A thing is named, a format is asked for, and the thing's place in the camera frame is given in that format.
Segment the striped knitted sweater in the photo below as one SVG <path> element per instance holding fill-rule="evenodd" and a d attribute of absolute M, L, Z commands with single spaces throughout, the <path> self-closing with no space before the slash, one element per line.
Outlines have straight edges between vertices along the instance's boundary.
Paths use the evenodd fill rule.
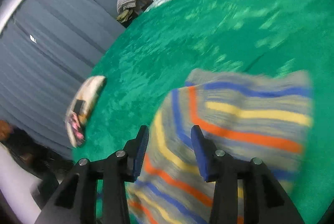
<path fill-rule="evenodd" d="M 215 185 L 200 176 L 191 128 L 233 157 L 259 157 L 284 190 L 299 172 L 312 125 L 306 71 L 282 78 L 192 70 L 158 108 L 138 180 L 127 187 L 139 223 L 207 223 Z"/>

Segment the smartphone with lit screen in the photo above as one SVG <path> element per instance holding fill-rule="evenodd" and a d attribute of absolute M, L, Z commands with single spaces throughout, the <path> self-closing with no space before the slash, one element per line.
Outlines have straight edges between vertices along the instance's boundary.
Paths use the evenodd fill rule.
<path fill-rule="evenodd" d="M 80 125 L 78 115 L 73 111 L 70 115 L 70 127 L 75 138 L 76 146 L 81 146 L 85 141 L 85 137 Z"/>

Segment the dark smartphone on pillow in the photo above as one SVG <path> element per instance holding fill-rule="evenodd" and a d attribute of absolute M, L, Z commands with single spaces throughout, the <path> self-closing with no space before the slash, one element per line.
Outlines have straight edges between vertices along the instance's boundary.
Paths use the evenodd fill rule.
<path fill-rule="evenodd" d="M 85 101 L 84 100 L 81 100 L 81 99 L 77 99 L 75 101 L 75 104 L 74 104 L 74 107 L 72 109 L 72 111 L 77 115 L 79 116 L 81 113 L 82 113 L 82 110 L 85 106 Z"/>

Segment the blue-grey curtain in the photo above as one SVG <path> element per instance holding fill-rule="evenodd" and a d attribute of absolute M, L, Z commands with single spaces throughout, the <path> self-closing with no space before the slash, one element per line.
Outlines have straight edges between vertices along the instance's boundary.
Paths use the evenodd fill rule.
<path fill-rule="evenodd" d="M 117 0 L 25 0 L 1 34 L 1 118 L 71 158 L 70 102 L 124 31 Z"/>

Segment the green floral bedspread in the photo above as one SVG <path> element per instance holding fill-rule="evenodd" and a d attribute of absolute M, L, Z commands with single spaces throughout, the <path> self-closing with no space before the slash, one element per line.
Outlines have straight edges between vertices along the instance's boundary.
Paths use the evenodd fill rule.
<path fill-rule="evenodd" d="M 305 223 L 317 223 L 333 200 L 333 0 L 171 0 L 145 12 L 93 69 L 107 83 L 75 159 L 123 147 L 197 68 L 308 73 L 312 125 L 289 193 Z"/>

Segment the grey checked cloth pile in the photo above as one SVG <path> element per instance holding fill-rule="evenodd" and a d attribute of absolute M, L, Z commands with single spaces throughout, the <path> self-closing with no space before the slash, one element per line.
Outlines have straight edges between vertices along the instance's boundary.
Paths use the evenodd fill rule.
<path fill-rule="evenodd" d="M 122 25 L 129 24 L 143 13 L 153 0 L 117 0 L 116 20 Z"/>

